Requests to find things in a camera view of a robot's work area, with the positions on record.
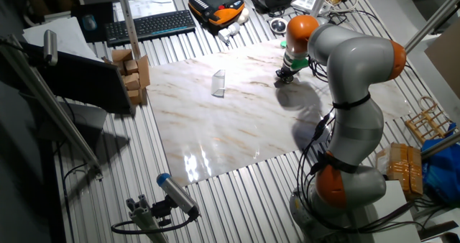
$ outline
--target marble slab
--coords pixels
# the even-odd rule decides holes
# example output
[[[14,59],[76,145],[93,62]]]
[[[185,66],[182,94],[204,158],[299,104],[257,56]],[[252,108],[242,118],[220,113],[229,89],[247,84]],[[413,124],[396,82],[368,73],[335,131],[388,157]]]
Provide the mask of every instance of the marble slab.
[[[276,82],[284,50],[279,40],[184,60],[150,70],[149,104],[171,175],[184,186],[308,144],[332,100],[327,83],[300,71]],[[211,80],[225,70],[224,97]],[[395,82],[373,85],[385,121],[409,114]]]

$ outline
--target computer keyboard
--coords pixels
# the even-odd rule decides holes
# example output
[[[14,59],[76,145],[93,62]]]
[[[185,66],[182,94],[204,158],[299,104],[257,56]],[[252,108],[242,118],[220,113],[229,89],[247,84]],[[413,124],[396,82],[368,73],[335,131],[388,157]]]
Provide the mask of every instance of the computer keyboard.
[[[138,18],[134,20],[134,26],[137,39],[142,41],[192,32],[195,29],[195,22],[188,10],[182,10]],[[125,21],[106,24],[105,28],[108,46],[129,43]]]

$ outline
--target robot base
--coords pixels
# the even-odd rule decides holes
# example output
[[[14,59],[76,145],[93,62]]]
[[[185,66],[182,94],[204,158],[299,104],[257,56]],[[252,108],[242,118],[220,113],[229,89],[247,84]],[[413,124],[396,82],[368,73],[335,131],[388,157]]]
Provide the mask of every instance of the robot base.
[[[383,216],[390,214],[395,209],[406,203],[403,190],[399,181],[387,181],[387,192],[384,197],[373,204],[356,208],[342,216],[328,219],[330,222],[343,227],[359,227],[369,224]],[[337,240],[348,240],[348,242],[420,242],[415,225],[408,224],[404,226],[396,226],[394,229],[373,233],[373,234],[343,234],[338,231],[330,230],[315,220],[303,208],[300,203],[297,189],[291,194],[290,211],[294,221],[302,229],[302,233],[311,242],[318,240],[332,239],[332,242]],[[410,212],[397,217],[392,222],[413,221]]]

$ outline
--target table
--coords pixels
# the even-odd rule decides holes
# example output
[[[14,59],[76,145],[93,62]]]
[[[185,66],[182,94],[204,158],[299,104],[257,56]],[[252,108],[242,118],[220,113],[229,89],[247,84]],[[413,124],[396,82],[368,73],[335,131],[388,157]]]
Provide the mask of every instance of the table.
[[[188,0],[174,2],[177,10],[188,8]],[[367,0],[360,0],[357,9],[376,14]],[[249,16],[249,22],[231,39],[229,47],[197,28],[193,33],[142,42],[141,53],[149,55],[150,65],[160,65],[282,38],[270,31],[269,16],[256,14],[253,10]],[[295,12],[287,10],[283,18],[289,20],[294,16]],[[369,17],[350,14],[349,19],[358,32],[387,37],[383,27]],[[99,57],[110,57],[113,49],[101,42],[89,45]],[[418,98],[431,93],[414,70],[406,69],[395,82],[412,114],[385,124],[384,136],[376,152],[391,142],[421,146],[405,128],[404,121],[420,111]],[[68,147],[63,148],[62,154],[64,173],[83,163],[82,158],[71,153]],[[75,242],[148,242],[145,236],[113,234],[110,226],[129,220],[126,199],[137,198],[143,193],[153,203],[165,196],[155,180],[157,175],[170,170],[151,108],[138,106],[134,118],[109,114],[96,155],[101,159],[102,180],[95,180],[91,172],[76,172],[66,180]],[[170,242],[303,241],[300,229],[290,216],[288,204],[299,157],[299,151],[288,152],[185,187],[198,202],[202,217],[185,228],[166,233]],[[57,156],[55,164],[60,178]],[[374,165],[374,158],[368,157],[363,164]],[[58,180],[65,233],[68,242],[72,242],[62,184]],[[184,221],[184,215],[174,210],[172,222],[180,224]]]

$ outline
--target paper sheet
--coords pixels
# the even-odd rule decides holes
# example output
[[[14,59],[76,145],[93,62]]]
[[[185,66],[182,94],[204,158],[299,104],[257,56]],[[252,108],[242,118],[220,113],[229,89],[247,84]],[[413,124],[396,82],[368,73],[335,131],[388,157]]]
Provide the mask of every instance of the paper sheet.
[[[155,14],[174,12],[173,0],[131,0],[129,1],[133,19],[152,16]],[[120,3],[114,3],[118,21],[124,21],[123,11]]]
[[[43,46],[43,35],[51,30],[57,35],[57,50],[71,55],[77,55],[91,60],[98,59],[91,48],[86,44],[76,17],[57,19],[47,24],[24,29],[24,38],[29,44]]]

